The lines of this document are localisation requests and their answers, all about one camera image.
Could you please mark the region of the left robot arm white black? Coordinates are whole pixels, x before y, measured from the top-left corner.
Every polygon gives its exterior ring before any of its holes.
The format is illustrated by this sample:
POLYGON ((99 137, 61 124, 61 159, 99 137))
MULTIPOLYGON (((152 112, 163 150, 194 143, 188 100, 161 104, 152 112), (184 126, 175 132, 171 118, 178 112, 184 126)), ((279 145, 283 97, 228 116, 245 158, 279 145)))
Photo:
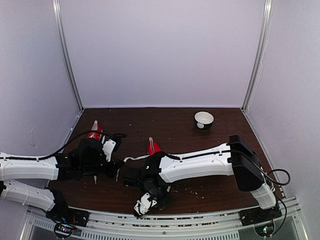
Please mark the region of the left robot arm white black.
POLYGON ((124 163, 113 157, 126 137, 123 133, 104 134, 105 139, 82 139, 78 147, 68 153, 58 150, 47 156, 0 155, 0 198, 33 206, 48 215, 67 222, 72 218, 62 192, 39 189, 20 182, 21 179, 49 181, 80 180, 82 177, 105 174, 114 178, 124 163))

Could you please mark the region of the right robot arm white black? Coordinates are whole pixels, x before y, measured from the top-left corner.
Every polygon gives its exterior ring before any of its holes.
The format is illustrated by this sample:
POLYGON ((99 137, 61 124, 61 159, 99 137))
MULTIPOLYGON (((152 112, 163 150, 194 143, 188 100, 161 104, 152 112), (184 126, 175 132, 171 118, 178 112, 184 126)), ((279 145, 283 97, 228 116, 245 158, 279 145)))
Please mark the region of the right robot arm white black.
POLYGON ((143 167, 128 167, 122 179, 126 187, 140 190, 140 198, 133 207, 137 218, 150 209, 167 207, 172 197, 171 187, 179 181, 208 176, 234 176, 237 188, 249 192, 257 201, 256 216, 268 220, 277 210, 275 185, 286 186, 291 181, 280 182, 265 172, 257 153, 239 135, 231 135, 229 141, 200 151, 180 154, 164 152, 152 137, 149 138, 147 155, 137 157, 144 160, 143 167))

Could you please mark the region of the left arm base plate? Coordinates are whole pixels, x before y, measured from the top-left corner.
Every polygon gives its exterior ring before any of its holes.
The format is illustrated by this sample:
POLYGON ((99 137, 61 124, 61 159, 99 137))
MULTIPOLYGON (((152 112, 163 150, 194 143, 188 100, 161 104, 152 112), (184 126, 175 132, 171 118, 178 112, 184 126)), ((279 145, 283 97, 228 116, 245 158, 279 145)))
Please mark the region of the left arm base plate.
POLYGON ((68 208, 67 210, 52 209, 46 211, 45 214, 54 223, 63 223, 75 227, 86 227, 90 216, 88 211, 75 208, 68 208))

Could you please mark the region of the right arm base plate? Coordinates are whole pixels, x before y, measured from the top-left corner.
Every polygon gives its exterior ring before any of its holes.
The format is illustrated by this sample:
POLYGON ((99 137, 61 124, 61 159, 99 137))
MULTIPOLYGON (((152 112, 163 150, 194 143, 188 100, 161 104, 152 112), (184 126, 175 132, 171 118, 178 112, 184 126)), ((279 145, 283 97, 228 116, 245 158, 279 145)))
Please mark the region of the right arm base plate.
POLYGON ((239 218, 243 226, 255 225, 267 221, 271 221, 282 216, 282 211, 279 207, 273 207, 269 209, 261 209, 260 207, 255 207, 251 209, 241 210, 239 213, 239 218))

